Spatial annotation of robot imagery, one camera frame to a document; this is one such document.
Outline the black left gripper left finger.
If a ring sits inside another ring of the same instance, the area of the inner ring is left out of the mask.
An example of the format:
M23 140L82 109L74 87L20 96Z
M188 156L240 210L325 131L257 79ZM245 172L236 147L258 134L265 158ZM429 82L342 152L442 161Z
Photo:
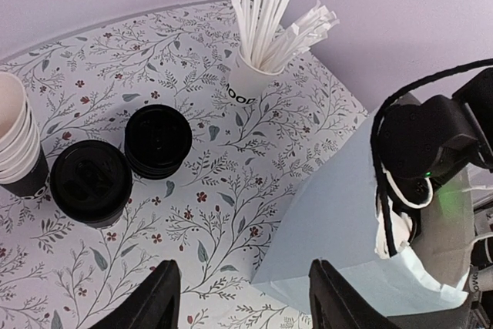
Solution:
M177 262L162 261L114 311L92 325L92 329L177 329L180 282Z

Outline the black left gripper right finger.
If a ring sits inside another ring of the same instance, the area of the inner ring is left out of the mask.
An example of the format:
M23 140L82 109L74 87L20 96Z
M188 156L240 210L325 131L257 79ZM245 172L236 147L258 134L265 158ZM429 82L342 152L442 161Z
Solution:
M314 328L396 328L326 260L310 265L310 312Z

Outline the white paper bag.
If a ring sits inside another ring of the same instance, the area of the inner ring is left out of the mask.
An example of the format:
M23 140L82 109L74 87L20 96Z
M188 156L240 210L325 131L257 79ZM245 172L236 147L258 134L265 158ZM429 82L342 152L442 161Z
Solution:
M468 176L440 189L422 213L421 235L399 253L384 253L375 204L372 119L300 185L252 285L308 312L309 269L330 262L380 314L425 314L460 307L468 298L474 216Z

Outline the stack of black lids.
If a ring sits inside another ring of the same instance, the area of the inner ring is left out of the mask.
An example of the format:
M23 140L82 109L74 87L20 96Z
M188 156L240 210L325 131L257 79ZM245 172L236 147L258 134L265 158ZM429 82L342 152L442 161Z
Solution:
M133 113L125 127L124 153L130 167L148 180L172 176L193 141L189 122L173 107L155 104Z

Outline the stack of paper cups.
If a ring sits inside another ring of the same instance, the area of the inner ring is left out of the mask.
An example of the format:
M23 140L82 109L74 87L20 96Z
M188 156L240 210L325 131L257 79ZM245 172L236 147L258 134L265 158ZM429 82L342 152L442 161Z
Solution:
M19 77L1 73L1 187L25 200L41 197L49 168L29 98Z

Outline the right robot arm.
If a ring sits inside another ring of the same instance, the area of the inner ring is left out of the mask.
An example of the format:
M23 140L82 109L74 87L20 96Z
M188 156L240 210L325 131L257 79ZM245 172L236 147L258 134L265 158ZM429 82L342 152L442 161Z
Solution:
M439 79L480 69L451 98L436 95L423 103L398 103L409 92ZM381 208L384 252L398 253L389 203L411 214L411 237L421 231L418 211L469 163L492 169L492 60L484 59L436 72L403 86L386 98L370 136Z

